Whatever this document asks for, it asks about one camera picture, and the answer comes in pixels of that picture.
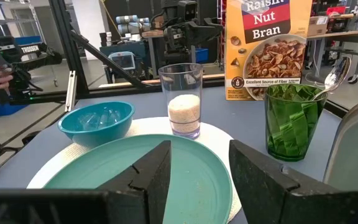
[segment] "white placemat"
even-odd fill
[[[168,118],[144,118],[133,120],[131,128],[129,129],[126,137],[136,136],[141,134],[172,134],[170,123]],[[221,129],[212,126],[210,124],[201,123],[200,136],[195,140],[210,150],[212,150],[219,158],[223,161],[226,166],[229,175],[230,164],[229,164],[229,141],[232,137],[225,133]],[[40,189],[59,172],[63,167],[69,164],[71,161],[80,157],[81,155],[88,152],[90,149],[77,145],[75,143],[66,147],[64,150],[59,152],[56,156],[51,158],[33,177],[27,186],[28,189]],[[234,184],[233,188],[233,200],[231,211],[229,215],[229,221],[231,221],[241,209],[241,203],[236,191]]]

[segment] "table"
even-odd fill
[[[104,101],[128,101],[135,105],[134,119],[167,116],[162,93],[114,96],[80,100],[76,108]],[[234,139],[267,154],[265,150],[264,102],[226,101],[224,87],[205,88],[202,99],[202,121],[227,132]],[[316,180],[322,180],[331,146],[341,119],[323,111],[305,160],[285,162]],[[44,129],[0,169],[0,188],[26,188],[38,170],[54,155],[71,144],[57,124]],[[245,224],[241,210],[230,224]]]

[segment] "spoon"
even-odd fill
[[[341,62],[337,63],[334,66],[334,68],[331,70],[331,72],[325,79],[324,85],[326,89],[317,93],[317,95],[314,96],[311,100],[316,100],[322,94],[336,90],[342,84],[343,80],[345,80],[345,77],[351,67],[351,62],[351,58],[343,57]]]

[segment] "cereal image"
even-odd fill
[[[239,49],[239,54],[245,54],[247,52],[246,49]]]
[[[240,63],[239,63],[239,60],[237,58],[235,58],[232,62],[231,62],[231,65],[233,66],[239,66]]]
[[[232,45],[235,45],[235,46],[240,46],[241,45],[241,40],[238,37],[231,37],[230,41],[231,41]]]
[[[244,79],[300,78],[305,41],[295,35],[278,35],[263,41],[249,55]],[[247,91],[255,100],[264,98],[264,87],[248,87]]]

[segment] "rice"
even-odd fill
[[[198,96],[180,95],[168,104],[172,129],[179,133],[191,133],[200,127],[200,103]]]

